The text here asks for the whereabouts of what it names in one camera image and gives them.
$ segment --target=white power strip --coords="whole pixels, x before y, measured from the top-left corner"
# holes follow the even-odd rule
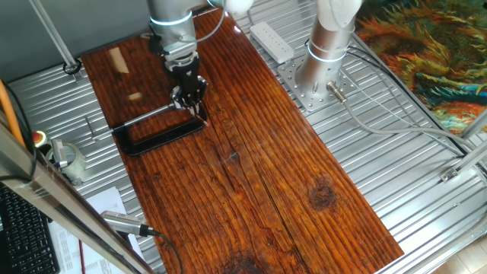
[[[294,57],[294,49],[266,22],[260,22],[250,27],[250,34],[277,63],[281,64]]]

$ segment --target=wood knot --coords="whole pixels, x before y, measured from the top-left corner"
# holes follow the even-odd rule
[[[240,253],[224,266],[224,274],[264,274],[266,273],[251,254]]]
[[[319,179],[316,181],[317,187],[309,193],[310,203],[315,210],[324,210],[335,202],[335,193],[329,186],[331,179]]]

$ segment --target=cable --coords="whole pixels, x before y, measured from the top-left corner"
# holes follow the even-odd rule
[[[25,115],[24,108],[22,107],[21,102],[18,99],[17,95],[8,86],[8,84],[6,84],[3,81],[0,81],[0,82],[6,87],[7,91],[10,91],[12,97],[15,100],[15,103],[18,105],[18,107],[19,107],[19,109],[21,111],[22,119],[24,120],[25,126],[27,127],[27,137],[28,137],[28,140],[29,140],[29,142],[27,144],[30,146],[29,147],[30,153],[32,153],[32,168],[30,169],[30,174],[29,174],[29,177],[28,178],[22,177],[22,176],[18,176],[18,175],[11,175],[11,176],[3,176],[3,177],[0,177],[0,181],[4,181],[4,180],[21,180],[21,181],[23,181],[25,183],[30,183],[33,180],[34,174],[36,173],[36,166],[37,166],[37,149],[36,149],[35,143],[33,141],[32,128],[30,127],[29,121],[27,120],[27,115]]]
[[[10,131],[12,135],[22,146],[25,147],[24,138],[22,137],[21,128],[18,125],[17,116],[15,115],[12,102],[10,101],[7,90],[3,85],[3,81],[0,81],[0,102],[2,103],[3,111],[7,116],[8,125],[10,126]]]
[[[351,46],[350,48],[353,48],[353,49],[356,49],[356,50],[359,50],[365,54],[367,54],[369,57],[373,58],[370,54],[366,53],[365,51],[361,50],[361,49],[358,49],[358,48],[355,48],[353,46]],[[384,71],[384,67],[383,66],[379,66],[379,65],[376,65],[374,64],[373,62],[365,59],[365,58],[362,58],[361,56],[358,56],[354,53],[349,53],[350,55],[353,55],[355,56],[356,58],[359,58],[359,59],[362,59],[363,61],[371,64],[371,65],[374,65],[376,68],[380,69],[382,72],[384,73],[388,73],[386,71]],[[379,77],[380,79],[385,83],[385,80],[382,78],[382,75],[380,75],[378,72],[374,71]],[[393,91],[390,90],[390,86],[387,85],[386,83],[386,86],[387,86],[387,90],[389,91],[389,93],[393,96],[394,100],[397,102],[397,104],[399,104],[399,106],[401,107],[401,109],[403,110],[403,112],[411,119],[411,121],[414,123],[414,124],[411,124],[409,123],[408,121],[404,120],[403,118],[397,116],[394,112],[390,111],[388,108],[386,108],[384,105],[382,105],[381,103],[377,102],[374,98],[368,96],[365,91],[363,89],[360,88],[360,86],[357,85],[359,91],[361,91],[367,98],[369,98],[370,100],[372,100],[373,102],[375,102],[377,105],[381,106],[382,108],[384,108],[386,111],[388,111],[389,113],[391,113],[392,115],[394,115],[397,119],[400,119],[401,121],[403,121],[404,123],[410,125],[410,126],[417,126],[417,127],[420,127],[420,125],[411,117],[411,115],[409,115],[409,112],[406,110],[406,108],[404,108],[404,106],[398,101],[397,99],[397,96],[394,94]],[[434,137],[433,135],[430,135],[426,132],[423,132],[423,134],[425,134],[426,136],[429,136],[430,138],[440,142],[443,146],[447,147],[448,149],[450,149],[453,153],[455,154],[458,154],[458,150],[455,149],[455,148],[452,148],[451,146],[449,146],[448,144],[444,143],[441,139],[437,138],[437,137]]]
[[[358,119],[358,117],[353,113],[352,108],[350,108],[349,103],[346,101],[343,103],[347,111],[350,113],[350,116],[357,122],[357,124],[367,130],[368,132],[372,133],[377,133],[377,134],[400,134],[400,133],[406,133],[406,132],[430,132],[438,135],[443,135],[452,138],[453,140],[459,142],[462,145],[465,145],[467,148],[470,148],[471,150],[475,149],[473,145],[468,143],[467,141],[463,140],[461,137],[454,135],[453,133],[450,132],[445,132],[444,130],[441,129],[432,129],[432,128],[425,128],[425,127],[415,127],[415,128],[408,128],[408,129],[373,129],[370,126],[365,125],[361,120]]]
[[[167,239],[167,237],[164,236],[163,234],[161,234],[160,232],[154,231],[152,229],[149,229],[147,231],[147,234],[151,235],[151,236],[161,237],[167,244],[169,244],[170,248],[172,248],[174,253],[176,254],[177,261],[180,263],[181,274],[184,274],[183,261],[181,260],[181,256],[180,256],[179,252],[177,252],[177,248],[173,244],[173,242],[169,241],[169,239]]]
[[[375,100],[374,98],[368,96],[365,91],[363,89],[361,89],[359,86],[358,86],[358,89],[359,91],[361,91],[367,98],[369,98],[370,100],[372,100],[373,102],[375,102],[377,105],[381,106],[383,109],[385,109],[387,112],[391,113],[393,116],[395,116],[397,119],[400,119],[401,121],[403,121],[404,123],[410,125],[410,126],[413,126],[413,127],[420,127],[420,125],[415,121],[414,123],[417,125],[413,125],[411,124],[410,122],[404,120],[403,118],[401,118],[400,116],[396,115],[393,111],[389,110],[388,108],[386,108],[383,104],[381,104],[380,102],[378,102],[377,100]],[[396,99],[396,102],[402,107],[401,103]],[[403,111],[408,115],[408,117],[414,121],[414,119],[409,115],[409,113],[406,111],[406,109],[404,109],[404,107],[402,107]],[[455,149],[455,148],[452,148],[451,146],[449,146],[448,144],[442,142],[441,139],[439,138],[436,138],[434,137],[433,135],[430,135],[426,132],[423,132],[423,134],[425,134],[426,136],[429,136],[430,138],[434,139],[435,141],[438,141],[441,145],[447,147],[448,149],[450,149],[453,153],[459,155],[459,152],[458,152],[458,149]]]
[[[215,34],[215,32],[220,28],[221,24],[223,23],[223,19],[225,18],[225,2],[224,0],[221,0],[221,6],[223,7],[223,12],[221,13],[221,17],[220,17],[220,21],[218,22],[218,24],[216,25],[216,27],[212,30],[211,33],[208,33],[206,36],[204,37],[201,37],[199,39],[195,39],[195,40],[189,40],[189,41],[186,41],[186,40],[175,40],[173,39],[175,42],[181,42],[181,43],[200,43],[204,40],[207,40],[209,37],[213,36],[213,34]]]
[[[364,51],[363,49],[359,49],[359,48],[356,48],[356,47],[354,47],[354,46],[350,46],[349,48],[350,48],[350,49],[355,49],[355,50],[357,50],[357,51],[359,51],[359,52],[361,52],[361,53],[364,53],[365,55],[367,55],[367,56],[371,57],[372,59],[374,58],[374,57],[373,57],[373,56],[372,56],[370,53],[368,53],[368,52]],[[390,79],[392,79],[392,80],[393,80],[393,81],[394,81],[394,82],[395,82],[395,83],[396,83],[396,84],[397,84],[399,87],[401,87],[401,86],[403,85],[403,83],[401,83],[399,80],[397,80],[397,79],[396,79],[396,77],[395,77],[395,76],[394,76],[394,75],[393,75],[391,72],[389,72],[389,71],[387,70],[387,68],[385,68],[385,67],[384,67],[382,64],[380,64],[380,63],[377,63],[377,64],[376,64],[376,63],[374,63],[374,62],[372,62],[372,61],[370,61],[370,60],[367,60],[366,58],[363,58],[363,57],[361,57],[361,56],[359,56],[359,55],[357,55],[357,54],[354,54],[354,53],[350,53],[350,52],[348,52],[348,54],[350,54],[350,55],[352,55],[352,56],[354,56],[354,57],[356,57],[356,58],[359,58],[359,59],[361,59],[362,61],[364,61],[364,62],[366,62],[366,63],[368,63],[368,64],[370,64],[370,65],[373,65],[374,67],[376,67],[376,68],[380,69],[380,70],[381,70],[383,73],[385,73],[387,76],[389,76],[389,78],[390,78]],[[368,95],[366,95],[366,93],[365,93],[365,92],[364,92],[362,89],[360,89],[360,87],[359,87],[358,85],[357,85],[357,87],[358,87],[358,89],[359,89],[359,90],[360,90],[360,91],[361,91],[363,94],[365,94],[365,96],[369,97]],[[390,93],[391,93],[391,94],[394,96],[394,98],[396,98],[396,96],[394,95],[394,93],[393,93],[393,92],[392,92],[390,89],[389,89],[389,92],[390,92]],[[403,108],[403,105],[402,105],[401,103],[399,103],[399,102],[398,102],[398,104],[399,104],[399,105],[402,107],[402,109],[403,109],[403,110],[404,110],[404,112],[405,112],[405,113],[408,115],[408,117],[411,119],[411,121],[413,121],[413,122],[414,122],[416,125],[418,125],[418,123],[417,123],[417,122],[416,122],[416,121],[415,121],[415,120],[414,120],[414,119],[413,119],[413,118],[412,118],[412,117],[409,115],[409,113],[408,113],[408,112],[407,112],[407,111],[406,111],[406,110]],[[390,111],[389,109],[387,109],[386,107],[384,107],[384,106],[382,106],[382,107],[383,107],[385,110],[387,110],[387,111],[391,112],[391,111]],[[427,133],[425,133],[425,134],[426,134],[427,136],[429,136],[429,137],[431,137],[431,138],[435,139],[435,140],[438,140],[438,141],[439,141],[439,142],[440,142],[442,145],[447,146],[449,149],[452,149],[452,148],[451,148],[449,145],[447,145],[447,144],[443,143],[443,142],[442,142],[440,139],[435,138],[434,136],[431,136],[431,135],[429,135],[429,134],[427,134]],[[454,135],[454,134],[452,134],[452,133],[450,133],[450,134],[451,134],[452,136],[455,136],[455,138],[452,138],[452,137],[451,137],[451,135],[444,135],[444,134],[442,134],[442,135],[444,135],[444,136],[446,136],[446,137],[449,137],[449,138],[452,138],[452,139],[455,139],[455,140],[457,140],[459,143],[461,143],[461,144],[465,145],[466,147],[468,147],[468,148],[470,148],[470,149],[474,149],[474,148],[475,148],[475,147],[473,147],[473,146],[472,146],[470,143],[468,143],[468,142],[467,142],[465,139],[462,139],[461,137],[459,137],[459,136],[457,136],[457,135]]]

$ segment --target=metal grating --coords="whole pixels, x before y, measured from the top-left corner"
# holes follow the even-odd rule
[[[237,18],[237,22],[405,252],[379,272],[405,272],[468,231],[485,214],[485,181],[477,171],[468,170],[454,181],[441,183],[439,174],[459,161],[458,151],[429,136],[370,134],[361,130],[336,100],[312,113],[304,109],[277,73],[279,64],[250,37],[250,26],[265,21],[294,48],[296,59],[307,51],[304,42],[316,12],[315,1],[260,0],[255,1],[246,16]],[[357,37],[352,42],[354,46],[364,45]],[[382,72],[352,56],[346,56],[343,65],[344,73],[363,91],[346,88],[349,103],[359,119],[369,126],[409,127],[397,116],[420,126],[435,126],[434,118],[418,104],[414,95],[397,87]],[[485,133],[479,133],[470,141],[478,145],[486,139]],[[449,141],[441,140],[452,146]],[[471,231],[469,240],[438,256],[429,268],[422,270],[432,270],[486,229]]]
[[[255,1],[250,10],[251,20],[243,16],[237,17],[237,22],[247,36],[250,36],[251,21],[267,22],[299,57],[305,53],[304,41],[309,37],[316,10],[315,1],[260,0]],[[289,92],[277,74],[278,64],[254,39],[250,41]],[[392,113],[410,123],[434,126],[431,117],[407,91],[396,87],[362,61],[347,56],[344,71],[363,90],[352,89],[347,96],[352,109],[369,126],[383,129],[408,126]],[[78,188],[83,196],[88,198],[115,186],[127,212],[143,216],[113,138],[110,136],[99,142],[91,138],[88,122],[95,134],[107,130],[107,123],[91,83],[84,75],[84,80],[76,83],[59,66],[11,83],[11,86],[19,94],[34,130],[43,130],[50,138],[61,138],[77,145],[87,157],[86,172],[90,176]],[[485,182],[477,172],[470,170],[448,183],[439,183],[439,173],[458,161],[457,154],[440,142],[420,133],[373,135],[364,132],[336,101],[313,113],[303,107],[301,111],[405,252],[380,272],[405,272],[467,231],[484,215]],[[485,139],[485,135],[479,134],[473,137],[473,142],[477,144]],[[473,231],[471,241],[484,231]],[[165,272],[152,238],[139,237],[138,243],[149,265],[158,272]],[[436,263],[466,244],[468,242],[455,246],[438,257]]]
[[[60,138],[76,145],[86,157],[88,174],[76,189],[85,198],[116,187],[130,215],[143,217],[132,183],[111,135],[95,142],[95,135],[108,129],[86,72],[83,81],[64,73],[62,66],[11,83],[18,94],[33,130],[44,131],[48,138]],[[137,237],[145,261],[152,269],[166,272],[152,237]]]

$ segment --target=wood grain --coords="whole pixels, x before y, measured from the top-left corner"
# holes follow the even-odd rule
[[[220,11],[195,18],[198,36]],[[110,126],[167,103],[174,82],[134,37],[83,56]],[[115,70],[119,47],[129,74]],[[364,273],[403,254],[231,18],[198,45],[210,127],[139,157],[122,155],[148,223],[188,273]],[[127,94],[141,92],[140,101]],[[134,137],[180,121],[141,122]],[[176,257],[157,239],[169,273]]]

